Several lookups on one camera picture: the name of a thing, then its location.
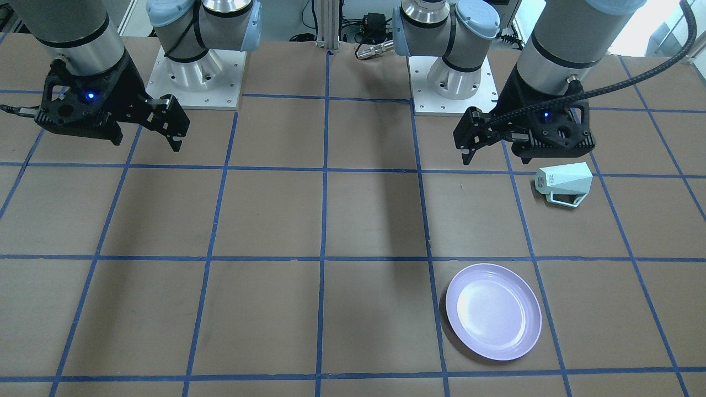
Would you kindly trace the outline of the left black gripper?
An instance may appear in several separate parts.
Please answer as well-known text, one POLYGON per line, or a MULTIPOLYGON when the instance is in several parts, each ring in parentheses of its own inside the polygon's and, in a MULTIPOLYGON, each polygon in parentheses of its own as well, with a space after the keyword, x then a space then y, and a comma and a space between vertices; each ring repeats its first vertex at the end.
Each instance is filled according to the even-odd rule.
MULTIPOLYGON (((514 67, 499 96, 496 116, 555 98, 555 95, 532 88, 514 67)), ((496 124, 496 129, 511 134, 527 133, 526 140, 515 141, 511 147, 512 153, 520 158, 577 158, 596 146, 590 130, 589 112, 589 101, 582 99, 530 111, 496 124)), ((492 118, 492 113, 476 106, 470 106, 462 115, 453 138, 464 165, 469 165, 481 148, 505 140, 504 133, 492 131, 488 126, 492 118)))

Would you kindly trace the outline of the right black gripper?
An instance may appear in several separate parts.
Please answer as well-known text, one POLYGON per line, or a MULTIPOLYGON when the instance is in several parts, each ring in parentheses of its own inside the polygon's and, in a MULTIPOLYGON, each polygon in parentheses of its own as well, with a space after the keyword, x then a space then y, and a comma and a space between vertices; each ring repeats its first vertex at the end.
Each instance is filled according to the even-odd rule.
POLYGON ((174 152, 180 151, 191 123, 174 95, 148 97, 127 50, 116 65, 93 76, 70 73, 65 56, 56 56, 34 120, 51 133, 104 139, 116 146, 122 139, 119 122, 145 124, 164 136, 174 152))

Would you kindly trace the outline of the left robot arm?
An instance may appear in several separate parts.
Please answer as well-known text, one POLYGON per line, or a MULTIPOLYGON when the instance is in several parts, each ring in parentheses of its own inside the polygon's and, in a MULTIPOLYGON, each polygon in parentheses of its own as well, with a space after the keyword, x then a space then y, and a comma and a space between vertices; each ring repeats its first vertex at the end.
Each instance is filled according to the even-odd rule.
MULTIPOLYGON (((524 164, 580 158, 595 148, 582 84, 642 1, 547 1, 492 110, 470 106, 454 129, 464 165, 499 141, 524 164)), ((454 100, 476 93, 501 28, 485 1, 402 1, 393 11, 395 52, 434 56, 429 83, 454 100)))

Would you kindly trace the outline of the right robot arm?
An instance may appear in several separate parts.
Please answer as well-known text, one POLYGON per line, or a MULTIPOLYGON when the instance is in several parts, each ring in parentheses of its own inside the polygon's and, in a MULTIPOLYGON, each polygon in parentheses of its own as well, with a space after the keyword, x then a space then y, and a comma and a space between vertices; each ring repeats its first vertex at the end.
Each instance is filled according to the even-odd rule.
MULTIPOLYGON (((2 105, 54 134, 118 146, 119 123, 140 124, 178 152, 191 121, 174 95, 146 91, 133 58, 101 1, 12 1, 51 56, 37 106, 2 105)), ((182 90, 212 87, 222 71, 217 50, 253 52, 261 38, 258 1, 149 1, 169 78, 182 90)))

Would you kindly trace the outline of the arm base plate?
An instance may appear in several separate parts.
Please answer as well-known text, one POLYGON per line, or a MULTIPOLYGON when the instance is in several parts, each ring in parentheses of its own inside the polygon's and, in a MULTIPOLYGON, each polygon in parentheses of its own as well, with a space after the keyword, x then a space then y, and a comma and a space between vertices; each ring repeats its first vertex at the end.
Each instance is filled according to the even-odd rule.
POLYGON ((484 112, 496 106, 499 91, 487 58, 472 72, 453 70, 436 56, 411 56, 408 66, 417 115, 461 116, 469 106, 484 112))
POLYGON ((146 85, 153 98, 172 94, 184 110, 237 110, 248 52, 209 50, 191 63, 172 61, 159 48, 146 85))

